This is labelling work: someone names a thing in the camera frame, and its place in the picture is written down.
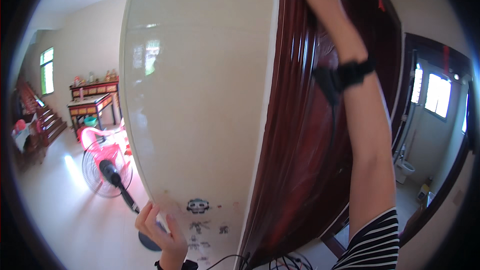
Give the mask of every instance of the panda sticker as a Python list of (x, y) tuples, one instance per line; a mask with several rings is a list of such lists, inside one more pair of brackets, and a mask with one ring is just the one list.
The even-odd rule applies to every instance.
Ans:
[(208, 201), (200, 198), (191, 199), (187, 205), (187, 211), (190, 211), (193, 214), (205, 214), (205, 211), (209, 208)]

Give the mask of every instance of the black wrist strap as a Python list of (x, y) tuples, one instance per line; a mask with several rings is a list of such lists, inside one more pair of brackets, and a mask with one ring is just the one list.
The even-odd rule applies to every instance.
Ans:
[[(159, 260), (155, 262), (154, 266), (156, 266), (157, 270), (163, 270), (163, 268), (160, 267)], [(181, 266), (181, 270), (197, 270), (197, 269), (198, 269), (198, 264), (189, 259), (184, 261), (183, 265)]]
[(336, 70), (320, 66), (313, 69), (312, 75), (329, 104), (335, 106), (339, 103), (340, 93), (352, 85), (362, 83), (364, 76), (374, 69), (375, 63), (369, 56), (363, 63), (346, 63)]

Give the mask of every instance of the fan grille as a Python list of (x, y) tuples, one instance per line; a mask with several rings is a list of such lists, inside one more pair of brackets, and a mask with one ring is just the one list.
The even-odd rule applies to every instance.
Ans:
[(132, 166), (125, 160), (120, 146), (109, 139), (103, 143), (94, 142), (83, 153), (81, 172), (88, 187), (101, 197), (117, 197), (120, 195), (120, 189), (108, 182), (100, 172), (99, 164), (102, 160), (112, 162), (125, 189), (132, 181)]

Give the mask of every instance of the staircase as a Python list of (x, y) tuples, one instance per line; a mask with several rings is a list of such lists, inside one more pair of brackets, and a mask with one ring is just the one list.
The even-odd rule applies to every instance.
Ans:
[(17, 81), (17, 89), (25, 106), (24, 114), (36, 113), (43, 134), (44, 146), (49, 146), (67, 128), (67, 123), (39, 99), (32, 86), (21, 76)]
[(38, 109), (37, 117), (43, 129), (45, 146), (49, 146), (67, 128), (67, 123), (48, 105)]

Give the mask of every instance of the toilet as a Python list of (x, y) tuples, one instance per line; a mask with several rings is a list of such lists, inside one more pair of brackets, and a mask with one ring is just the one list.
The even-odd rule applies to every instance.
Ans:
[(395, 163), (395, 179), (397, 182), (404, 184), (405, 179), (408, 176), (411, 176), (415, 172), (415, 167), (413, 167), (409, 162), (398, 159)]

